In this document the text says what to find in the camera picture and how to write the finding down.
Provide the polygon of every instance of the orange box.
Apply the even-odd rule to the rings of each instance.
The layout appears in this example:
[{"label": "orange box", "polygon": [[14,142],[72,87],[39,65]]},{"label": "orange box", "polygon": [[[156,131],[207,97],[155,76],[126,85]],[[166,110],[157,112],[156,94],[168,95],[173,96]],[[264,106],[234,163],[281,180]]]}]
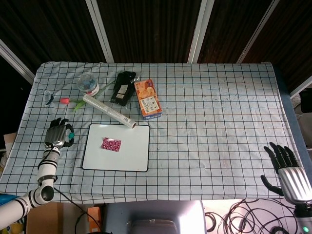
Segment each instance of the orange box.
[{"label": "orange box", "polygon": [[90,216],[88,216],[89,232],[90,233],[101,232],[100,228],[98,227],[102,226],[102,217],[100,208],[99,207],[88,208],[87,213],[96,220],[96,222],[94,222],[94,220]]},{"label": "orange box", "polygon": [[140,103],[143,120],[161,116],[161,107],[151,79],[135,82],[136,95]]}]

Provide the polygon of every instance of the robotic arm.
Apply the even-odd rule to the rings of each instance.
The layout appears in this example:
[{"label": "robotic arm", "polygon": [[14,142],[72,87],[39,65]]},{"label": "robotic arm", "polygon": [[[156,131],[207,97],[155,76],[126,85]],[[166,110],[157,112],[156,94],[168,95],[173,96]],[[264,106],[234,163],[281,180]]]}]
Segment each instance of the robotic arm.
[{"label": "robotic arm", "polygon": [[[70,147],[74,143],[74,129],[70,124],[65,125],[67,121],[68,119],[61,121],[61,118],[58,118],[51,122],[45,135],[44,146],[46,150],[38,165],[37,181],[39,187],[0,206],[0,230],[27,215],[32,208],[44,205],[53,199],[53,184],[57,179],[55,173],[59,160],[59,150],[62,147]],[[65,141],[67,129],[71,131],[69,142]]]},{"label": "robotic arm", "polygon": [[288,147],[283,148],[272,142],[270,145],[274,152],[268,147],[264,149],[271,158],[281,188],[272,186],[264,175],[261,176],[262,182],[268,190],[284,196],[290,204],[295,205],[294,216],[298,226],[304,233],[312,233],[312,188],[307,175]]}]

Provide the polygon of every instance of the cracker box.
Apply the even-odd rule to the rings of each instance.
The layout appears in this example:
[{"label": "cracker box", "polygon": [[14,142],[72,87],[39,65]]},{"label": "cracker box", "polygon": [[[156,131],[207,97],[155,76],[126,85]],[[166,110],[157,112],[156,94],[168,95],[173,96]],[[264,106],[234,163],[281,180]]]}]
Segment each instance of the cracker box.
[{"label": "cracker box", "polygon": [[161,116],[161,107],[151,79],[135,82],[136,95],[140,103],[143,120]]}]

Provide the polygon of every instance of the table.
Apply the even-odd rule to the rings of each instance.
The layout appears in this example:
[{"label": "table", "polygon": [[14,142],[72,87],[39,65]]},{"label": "table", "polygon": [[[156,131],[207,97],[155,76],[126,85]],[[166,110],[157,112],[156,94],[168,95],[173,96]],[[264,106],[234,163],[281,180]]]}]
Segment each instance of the table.
[{"label": "table", "polygon": [[[75,85],[82,73],[103,87],[121,71],[153,79],[163,109],[162,117],[143,121],[137,97],[127,109],[112,104],[151,127],[148,171],[83,170],[90,124],[119,123],[90,105],[74,113],[74,103],[59,99],[82,97]],[[98,99],[108,103],[112,93],[111,86]],[[278,142],[298,156],[271,64],[48,62],[37,70],[1,192],[23,195],[38,186],[44,136],[57,117],[70,120],[75,144],[61,150],[55,187],[78,203],[277,197],[260,179],[278,184],[263,147]],[[56,193],[54,200],[66,199]]]}]

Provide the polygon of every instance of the clear plastic cup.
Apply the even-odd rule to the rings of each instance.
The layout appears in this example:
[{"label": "clear plastic cup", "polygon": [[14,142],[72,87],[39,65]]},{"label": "clear plastic cup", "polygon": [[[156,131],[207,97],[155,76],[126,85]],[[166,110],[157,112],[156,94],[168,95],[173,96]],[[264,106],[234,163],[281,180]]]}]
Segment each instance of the clear plastic cup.
[{"label": "clear plastic cup", "polygon": [[77,79],[77,87],[80,91],[94,96],[99,91],[98,79],[94,78],[91,74],[82,74],[82,76]]}]

